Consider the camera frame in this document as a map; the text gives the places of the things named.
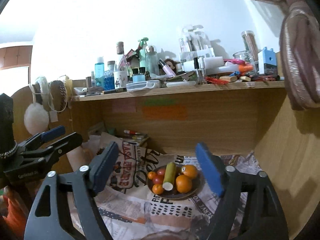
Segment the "blue liquid bottle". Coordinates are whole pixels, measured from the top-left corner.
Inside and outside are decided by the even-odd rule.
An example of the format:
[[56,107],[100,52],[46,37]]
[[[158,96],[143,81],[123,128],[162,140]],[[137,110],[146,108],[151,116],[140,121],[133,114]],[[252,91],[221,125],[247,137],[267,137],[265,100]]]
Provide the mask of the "blue liquid bottle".
[[97,63],[94,65],[94,73],[96,85],[103,87],[104,82],[104,59],[103,57],[98,57]]

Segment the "small tangerine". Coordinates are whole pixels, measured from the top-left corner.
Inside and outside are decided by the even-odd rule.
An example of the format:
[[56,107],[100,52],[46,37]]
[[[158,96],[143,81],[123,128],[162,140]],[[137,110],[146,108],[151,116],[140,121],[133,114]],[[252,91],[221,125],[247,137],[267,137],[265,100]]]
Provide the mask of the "small tangerine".
[[152,187],[152,192],[157,195],[161,195],[164,192],[162,184],[154,184]]
[[157,173],[154,171],[151,171],[148,173],[148,179],[153,180],[157,176]]

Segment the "dark round plate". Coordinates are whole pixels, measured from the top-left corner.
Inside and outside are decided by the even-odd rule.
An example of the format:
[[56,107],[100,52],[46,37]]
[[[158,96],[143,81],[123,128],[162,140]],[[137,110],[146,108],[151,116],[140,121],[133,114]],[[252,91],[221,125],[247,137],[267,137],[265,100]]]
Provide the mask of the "dark round plate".
[[[157,170],[159,170],[160,168],[166,168],[167,165],[161,166],[159,168],[156,168],[155,170],[153,170],[154,172],[157,173]],[[204,184],[203,182],[203,175],[202,173],[198,170],[198,176],[192,180],[192,184],[193,187],[192,189],[188,192],[188,193],[179,193],[176,189],[176,178],[179,175],[183,175],[181,174],[181,167],[184,165],[178,165],[176,164],[176,176],[175,176],[175,183],[174,183],[174,187],[171,191],[164,191],[161,195],[159,195],[160,197],[163,198],[167,198],[170,200],[183,200],[183,199],[187,199],[189,197],[191,197],[192,194],[196,193],[197,191],[199,191],[199,189],[201,188],[201,186]],[[147,186],[149,188],[149,190],[152,192],[152,187],[153,187],[153,182],[152,180],[148,179],[147,176]]]

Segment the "blue pencil sharpener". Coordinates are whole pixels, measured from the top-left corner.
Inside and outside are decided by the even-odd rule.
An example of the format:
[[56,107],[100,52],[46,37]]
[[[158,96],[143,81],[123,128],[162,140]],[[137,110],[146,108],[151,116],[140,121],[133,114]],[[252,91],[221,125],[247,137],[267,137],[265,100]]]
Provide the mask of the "blue pencil sharpener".
[[262,51],[258,53],[258,71],[260,75],[277,76],[277,57],[273,48],[268,49],[264,47]]

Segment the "green spray bottle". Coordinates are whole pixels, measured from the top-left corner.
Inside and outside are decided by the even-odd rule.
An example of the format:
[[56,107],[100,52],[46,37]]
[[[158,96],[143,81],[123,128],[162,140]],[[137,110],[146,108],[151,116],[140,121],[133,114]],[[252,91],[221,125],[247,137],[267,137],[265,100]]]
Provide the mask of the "green spray bottle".
[[147,42],[148,38],[144,37],[140,39],[139,46],[138,46],[138,53],[139,53],[139,66],[140,67],[146,67],[146,48],[147,48]]

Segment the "small tangerine back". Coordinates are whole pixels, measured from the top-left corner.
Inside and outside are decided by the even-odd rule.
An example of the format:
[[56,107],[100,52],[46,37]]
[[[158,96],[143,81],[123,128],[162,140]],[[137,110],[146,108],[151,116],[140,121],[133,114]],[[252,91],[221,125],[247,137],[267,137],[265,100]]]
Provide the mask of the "small tangerine back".
[[148,173],[148,179],[153,180],[157,176],[157,173],[154,171],[151,171]]

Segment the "red tomato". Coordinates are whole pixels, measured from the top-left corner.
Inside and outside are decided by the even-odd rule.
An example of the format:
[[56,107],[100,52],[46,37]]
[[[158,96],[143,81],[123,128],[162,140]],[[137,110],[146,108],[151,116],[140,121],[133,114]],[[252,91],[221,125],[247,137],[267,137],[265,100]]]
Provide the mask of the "red tomato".
[[152,179],[153,184],[160,184],[162,185],[164,181],[164,176],[163,175],[155,175]]
[[164,176],[166,172],[166,168],[160,168],[159,170],[157,170],[157,174],[159,176]]

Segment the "yellow banana piece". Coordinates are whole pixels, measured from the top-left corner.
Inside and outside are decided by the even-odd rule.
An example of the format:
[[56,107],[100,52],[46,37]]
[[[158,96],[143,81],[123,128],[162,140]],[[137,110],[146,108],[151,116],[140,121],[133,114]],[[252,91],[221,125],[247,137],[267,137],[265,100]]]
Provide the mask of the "yellow banana piece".
[[175,176],[176,176],[176,164],[170,162],[166,166],[164,180],[163,180],[163,189],[165,191],[171,191],[174,187],[175,183]]

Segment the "pink striped curtain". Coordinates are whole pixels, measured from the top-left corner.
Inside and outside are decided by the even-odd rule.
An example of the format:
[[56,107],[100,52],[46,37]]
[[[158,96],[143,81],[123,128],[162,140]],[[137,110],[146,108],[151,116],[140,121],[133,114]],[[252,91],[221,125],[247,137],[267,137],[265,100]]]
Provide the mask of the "pink striped curtain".
[[319,107],[319,22],[305,0],[256,0],[282,6],[280,57],[292,109]]

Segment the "small tangerine front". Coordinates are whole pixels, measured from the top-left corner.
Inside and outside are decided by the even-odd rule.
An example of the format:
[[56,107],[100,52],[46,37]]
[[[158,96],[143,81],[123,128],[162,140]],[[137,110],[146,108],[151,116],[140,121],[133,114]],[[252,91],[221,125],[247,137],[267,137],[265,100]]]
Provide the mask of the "small tangerine front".
[[164,192],[162,184],[154,184],[152,187],[152,192],[157,195],[161,195]]

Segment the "white fluffy earmuffs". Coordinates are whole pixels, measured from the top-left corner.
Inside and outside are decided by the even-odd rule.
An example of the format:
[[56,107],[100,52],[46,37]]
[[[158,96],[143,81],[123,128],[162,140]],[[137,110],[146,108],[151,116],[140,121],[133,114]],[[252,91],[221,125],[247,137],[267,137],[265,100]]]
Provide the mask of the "white fluffy earmuffs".
[[31,135],[42,133],[48,129],[52,110],[52,94],[50,85],[45,77],[38,77],[29,84],[33,102],[27,107],[24,114],[24,125]]

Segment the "orange with sticker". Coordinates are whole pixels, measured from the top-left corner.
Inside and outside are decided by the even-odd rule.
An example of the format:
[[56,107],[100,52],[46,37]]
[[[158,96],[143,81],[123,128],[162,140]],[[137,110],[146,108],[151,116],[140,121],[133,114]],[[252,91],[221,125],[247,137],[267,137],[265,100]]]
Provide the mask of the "orange with sticker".
[[198,169],[194,165],[184,165],[181,167],[181,174],[193,180],[198,176]]

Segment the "clear plastic flat box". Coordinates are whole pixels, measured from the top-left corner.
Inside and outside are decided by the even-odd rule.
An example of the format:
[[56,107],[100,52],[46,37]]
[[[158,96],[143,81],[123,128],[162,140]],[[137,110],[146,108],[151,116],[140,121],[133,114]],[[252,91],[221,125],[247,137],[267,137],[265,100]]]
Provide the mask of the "clear plastic flat box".
[[159,80],[139,81],[126,84],[126,90],[128,92],[137,92],[141,90],[157,89],[161,87]]

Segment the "large plain orange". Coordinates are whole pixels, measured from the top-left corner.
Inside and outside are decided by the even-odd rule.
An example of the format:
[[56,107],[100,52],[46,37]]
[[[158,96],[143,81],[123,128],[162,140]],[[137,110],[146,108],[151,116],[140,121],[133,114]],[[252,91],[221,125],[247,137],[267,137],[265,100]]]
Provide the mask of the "large plain orange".
[[192,180],[186,175],[176,178],[176,189],[179,193],[188,193],[193,187]]

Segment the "pink sticky note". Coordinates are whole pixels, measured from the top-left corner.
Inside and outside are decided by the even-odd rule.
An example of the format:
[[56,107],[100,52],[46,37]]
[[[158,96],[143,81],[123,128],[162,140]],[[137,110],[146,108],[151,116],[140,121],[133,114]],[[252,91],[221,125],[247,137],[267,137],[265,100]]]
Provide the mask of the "pink sticky note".
[[116,99],[112,102],[113,113],[136,113],[135,99]]

